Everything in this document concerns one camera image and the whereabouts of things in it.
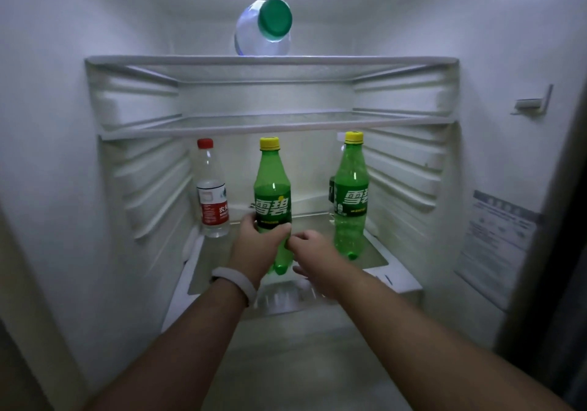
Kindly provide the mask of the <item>person's right hand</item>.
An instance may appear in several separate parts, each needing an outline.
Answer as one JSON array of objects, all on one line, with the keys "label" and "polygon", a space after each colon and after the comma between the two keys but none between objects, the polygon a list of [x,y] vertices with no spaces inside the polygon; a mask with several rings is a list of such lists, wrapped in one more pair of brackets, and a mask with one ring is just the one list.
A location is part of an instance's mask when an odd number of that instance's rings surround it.
[{"label": "person's right hand", "polygon": [[299,233],[312,233],[313,239],[303,249],[290,250],[296,262],[293,271],[309,280],[324,296],[337,302],[344,301],[355,275],[360,271],[319,232],[307,230]]}]

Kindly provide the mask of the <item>person's left hand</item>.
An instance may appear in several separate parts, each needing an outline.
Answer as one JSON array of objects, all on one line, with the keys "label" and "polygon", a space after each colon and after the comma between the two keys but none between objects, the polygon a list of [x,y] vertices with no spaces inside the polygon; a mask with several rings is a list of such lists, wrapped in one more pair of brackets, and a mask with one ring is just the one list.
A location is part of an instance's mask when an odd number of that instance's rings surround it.
[{"label": "person's left hand", "polygon": [[240,222],[239,234],[232,244],[228,267],[245,274],[255,288],[259,288],[282,243],[264,243],[257,230],[256,214],[248,214]]}]

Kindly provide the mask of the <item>green soda bottle yellow cap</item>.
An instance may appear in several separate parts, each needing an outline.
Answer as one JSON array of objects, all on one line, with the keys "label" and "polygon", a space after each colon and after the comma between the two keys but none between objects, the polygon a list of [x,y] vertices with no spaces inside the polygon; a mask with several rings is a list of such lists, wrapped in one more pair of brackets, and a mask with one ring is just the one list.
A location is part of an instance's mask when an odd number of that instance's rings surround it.
[{"label": "green soda bottle yellow cap", "polygon": [[370,179],[363,156],[363,133],[348,131],[344,139],[332,181],[334,246],[342,256],[355,261],[364,250]]},{"label": "green soda bottle yellow cap", "polygon": [[279,138],[260,138],[261,159],[253,193],[255,219],[261,234],[292,221],[291,184],[280,149]]}]

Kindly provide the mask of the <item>person's right forearm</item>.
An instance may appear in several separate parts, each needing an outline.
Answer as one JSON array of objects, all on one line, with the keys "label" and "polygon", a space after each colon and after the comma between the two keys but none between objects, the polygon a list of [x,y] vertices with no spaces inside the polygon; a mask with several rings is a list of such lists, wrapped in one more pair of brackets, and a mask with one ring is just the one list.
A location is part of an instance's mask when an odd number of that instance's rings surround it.
[{"label": "person's right forearm", "polygon": [[332,293],[413,411],[574,411],[539,382],[374,276],[345,265]]}]

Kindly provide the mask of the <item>person's left forearm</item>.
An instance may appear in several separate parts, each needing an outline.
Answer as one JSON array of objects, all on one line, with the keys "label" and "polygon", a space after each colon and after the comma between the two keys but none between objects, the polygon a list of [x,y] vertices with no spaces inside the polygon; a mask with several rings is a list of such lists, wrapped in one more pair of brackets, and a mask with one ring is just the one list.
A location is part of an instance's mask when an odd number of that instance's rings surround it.
[{"label": "person's left forearm", "polygon": [[217,279],[84,411],[199,411],[246,305]]}]

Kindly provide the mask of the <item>dark label bottle white cap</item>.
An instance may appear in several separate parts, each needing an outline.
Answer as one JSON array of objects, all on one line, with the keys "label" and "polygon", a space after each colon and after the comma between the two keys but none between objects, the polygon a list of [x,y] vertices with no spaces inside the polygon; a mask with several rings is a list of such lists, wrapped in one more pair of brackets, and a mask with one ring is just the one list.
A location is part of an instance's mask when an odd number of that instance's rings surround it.
[{"label": "dark label bottle white cap", "polygon": [[331,177],[329,178],[328,200],[330,202],[330,206],[329,206],[328,212],[332,218],[334,217],[334,213],[335,213],[334,181],[335,181],[336,173],[339,169],[341,159],[342,159],[342,156],[343,156],[343,153],[345,150],[345,146],[346,146],[345,145],[345,136],[346,136],[346,133],[344,131],[337,132],[337,134],[336,134],[337,148],[336,148],[336,152],[334,154],[334,167],[333,167]]}]

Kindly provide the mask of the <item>white wristband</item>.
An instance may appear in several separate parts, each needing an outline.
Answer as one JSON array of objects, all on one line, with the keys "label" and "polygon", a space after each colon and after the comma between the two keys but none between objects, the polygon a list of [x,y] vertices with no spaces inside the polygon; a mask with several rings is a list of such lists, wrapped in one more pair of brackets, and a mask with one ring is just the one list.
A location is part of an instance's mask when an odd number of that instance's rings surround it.
[{"label": "white wristband", "polygon": [[258,296],[258,289],[255,288],[254,284],[247,276],[245,276],[245,274],[236,269],[220,266],[212,270],[209,283],[212,284],[220,279],[229,281],[239,288],[246,297],[247,308],[255,304]]}]

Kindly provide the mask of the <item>clear water bottle red cap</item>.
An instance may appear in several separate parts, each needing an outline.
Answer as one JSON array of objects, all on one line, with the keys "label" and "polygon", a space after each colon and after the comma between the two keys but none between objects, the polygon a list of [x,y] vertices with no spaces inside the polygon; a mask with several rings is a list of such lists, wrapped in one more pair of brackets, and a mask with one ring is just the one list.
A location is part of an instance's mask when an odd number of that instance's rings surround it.
[{"label": "clear water bottle red cap", "polygon": [[230,231],[230,213],[224,171],[213,139],[197,140],[196,163],[202,233],[209,238],[224,237]]}]

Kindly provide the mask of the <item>glass fridge shelf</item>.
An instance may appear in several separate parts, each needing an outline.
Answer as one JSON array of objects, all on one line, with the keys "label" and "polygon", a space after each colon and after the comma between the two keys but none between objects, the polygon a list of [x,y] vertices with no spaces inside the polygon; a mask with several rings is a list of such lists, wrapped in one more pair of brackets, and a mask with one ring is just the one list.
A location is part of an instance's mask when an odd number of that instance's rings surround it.
[{"label": "glass fridge shelf", "polygon": [[374,111],[324,111],[265,113],[229,116],[188,116],[122,127],[97,127],[103,141],[215,137],[221,135],[286,133],[297,131],[359,131],[367,128],[444,125],[456,122],[456,113],[378,113]]},{"label": "glass fridge shelf", "polygon": [[356,82],[455,69],[458,58],[416,56],[91,56],[88,65],[177,84]]}]

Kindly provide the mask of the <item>large water jug green cap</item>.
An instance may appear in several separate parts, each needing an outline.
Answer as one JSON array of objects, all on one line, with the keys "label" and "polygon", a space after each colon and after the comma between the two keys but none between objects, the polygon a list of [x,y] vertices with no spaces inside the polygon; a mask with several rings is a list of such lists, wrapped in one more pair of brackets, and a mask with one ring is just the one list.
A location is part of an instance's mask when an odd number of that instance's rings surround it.
[{"label": "large water jug green cap", "polygon": [[284,0],[256,0],[239,16],[234,31],[238,56],[287,56],[293,16]]}]

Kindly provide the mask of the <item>grey information sticker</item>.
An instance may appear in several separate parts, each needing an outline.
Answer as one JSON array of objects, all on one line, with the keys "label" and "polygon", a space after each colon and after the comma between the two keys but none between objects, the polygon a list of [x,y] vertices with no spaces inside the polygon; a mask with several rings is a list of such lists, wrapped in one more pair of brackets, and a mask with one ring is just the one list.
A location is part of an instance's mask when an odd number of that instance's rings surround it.
[{"label": "grey information sticker", "polygon": [[475,190],[455,273],[483,298],[508,312],[541,213]]}]

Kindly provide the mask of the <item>glass shelf with white frame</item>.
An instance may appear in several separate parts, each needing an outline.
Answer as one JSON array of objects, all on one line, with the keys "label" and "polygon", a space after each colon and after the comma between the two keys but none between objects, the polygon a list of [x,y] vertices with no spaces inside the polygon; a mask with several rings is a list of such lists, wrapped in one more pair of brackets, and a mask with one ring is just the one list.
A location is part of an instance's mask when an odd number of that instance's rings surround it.
[{"label": "glass shelf with white frame", "polygon": [[[293,231],[314,229],[327,238],[334,237],[334,219],[327,213],[293,217]],[[238,225],[232,224],[228,235],[220,238],[199,236],[193,253],[187,260],[165,316],[162,331],[166,331],[182,313],[204,292],[214,268],[227,263],[230,247],[237,236]],[[353,263],[378,279],[387,288],[420,305],[421,284],[408,269],[369,231],[364,231],[365,244],[361,256]],[[242,318],[261,319],[290,313],[306,312],[333,306],[334,302],[319,294],[304,277],[290,268],[286,274],[266,275],[257,300],[246,309]]]}]

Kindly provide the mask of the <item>white wall bracket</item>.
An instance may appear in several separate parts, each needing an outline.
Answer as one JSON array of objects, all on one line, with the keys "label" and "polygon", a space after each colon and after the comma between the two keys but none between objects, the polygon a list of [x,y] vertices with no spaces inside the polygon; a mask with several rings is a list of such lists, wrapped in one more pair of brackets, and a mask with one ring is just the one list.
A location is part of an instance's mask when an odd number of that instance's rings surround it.
[{"label": "white wall bracket", "polygon": [[554,85],[549,84],[544,95],[541,97],[517,99],[510,115],[526,117],[541,117],[546,115],[553,89]]}]

